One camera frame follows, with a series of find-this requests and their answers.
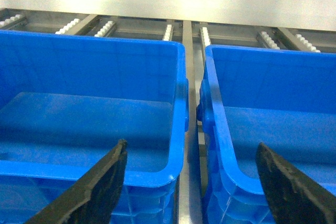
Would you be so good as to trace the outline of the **black right gripper left finger pad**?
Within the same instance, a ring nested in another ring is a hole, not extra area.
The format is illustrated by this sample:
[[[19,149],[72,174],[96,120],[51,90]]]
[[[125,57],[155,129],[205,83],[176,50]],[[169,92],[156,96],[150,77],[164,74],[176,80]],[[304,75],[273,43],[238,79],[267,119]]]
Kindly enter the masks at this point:
[[[26,223],[109,223],[121,196],[127,141],[117,145],[79,180]]]

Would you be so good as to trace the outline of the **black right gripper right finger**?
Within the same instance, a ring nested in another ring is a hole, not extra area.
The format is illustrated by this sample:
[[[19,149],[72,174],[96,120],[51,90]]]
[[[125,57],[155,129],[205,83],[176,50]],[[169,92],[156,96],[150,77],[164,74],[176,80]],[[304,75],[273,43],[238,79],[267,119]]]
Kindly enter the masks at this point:
[[[275,223],[335,223],[335,195],[264,143],[256,164]]]

